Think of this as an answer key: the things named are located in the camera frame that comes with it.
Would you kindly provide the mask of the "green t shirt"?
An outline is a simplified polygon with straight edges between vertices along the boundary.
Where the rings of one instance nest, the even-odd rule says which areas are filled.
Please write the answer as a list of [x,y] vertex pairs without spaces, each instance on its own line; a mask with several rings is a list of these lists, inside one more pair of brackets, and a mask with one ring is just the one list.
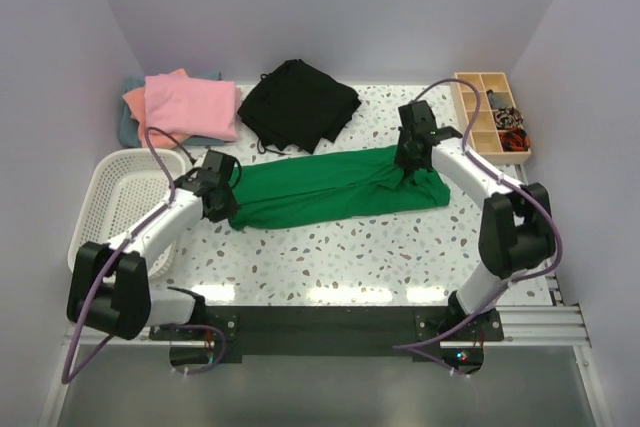
[[229,219],[235,230],[274,230],[353,217],[446,207],[450,188],[435,171],[406,176],[391,145],[273,161],[243,169]]

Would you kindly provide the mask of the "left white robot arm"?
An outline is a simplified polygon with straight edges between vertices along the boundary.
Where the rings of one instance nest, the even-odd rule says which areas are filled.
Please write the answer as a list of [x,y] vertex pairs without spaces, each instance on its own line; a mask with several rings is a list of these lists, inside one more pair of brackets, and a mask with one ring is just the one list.
[[187,229],[238,212],[234,189],[241,177],[237,158],[209,151],[201,165],[169,180],[167,194],[142,219],[106,242],[82,245],[73,265],[68,320],[125,340],[165,325],[185,339],[200,337],[207,327],[207,315],[198,309],[204,301],[185,289],[153,289],[150,269]]

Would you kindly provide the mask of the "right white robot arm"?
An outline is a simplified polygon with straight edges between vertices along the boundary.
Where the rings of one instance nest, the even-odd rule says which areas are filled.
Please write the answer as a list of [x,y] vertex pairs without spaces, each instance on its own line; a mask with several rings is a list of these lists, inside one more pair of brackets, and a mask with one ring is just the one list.
[[445,314],[448,333],[466,340],[480,329],[480,315],[494,307],[511,283],[527,280],[532,269],[559,259],[561,241],[549,194],[539,183],[525,185],[494,167],[455,128],[439,128],[427,102],[401,106],[398,113],[395,164],[408,177],[419,170],[444,175],[481,208],[480,262],[450,294]]

